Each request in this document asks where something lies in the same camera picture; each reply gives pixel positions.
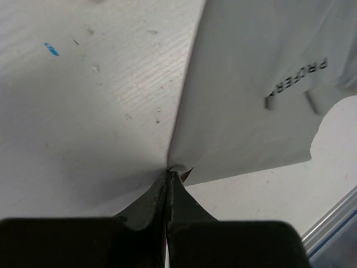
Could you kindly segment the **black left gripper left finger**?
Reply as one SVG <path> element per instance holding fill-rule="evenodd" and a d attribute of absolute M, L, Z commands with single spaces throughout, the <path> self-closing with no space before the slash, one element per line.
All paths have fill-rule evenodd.
<path fill-rule="evenodd" d="M 114 216 L 121 230 L 114 239 L 116 267 L 164 267 L 167 172 L 126 209 Z"/>

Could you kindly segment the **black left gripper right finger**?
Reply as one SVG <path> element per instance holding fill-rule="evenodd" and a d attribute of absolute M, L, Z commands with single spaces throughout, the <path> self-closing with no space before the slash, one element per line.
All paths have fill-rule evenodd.
<path fill-rule="evenodd" d="M 170 267 L 203 267 L 214 246 L 207 232 L 218 220 L 185 189 L 178 173 L 168 173 L 166 238 Z"/>

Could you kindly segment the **grey underwear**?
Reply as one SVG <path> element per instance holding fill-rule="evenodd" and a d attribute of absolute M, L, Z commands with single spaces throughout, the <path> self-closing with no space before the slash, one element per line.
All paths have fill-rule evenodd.
<path fill-rule="evenodd" d="M 355 94 L 355 1 L 207 1 L 168 167 L 198 184 L 309 161 Z"/>

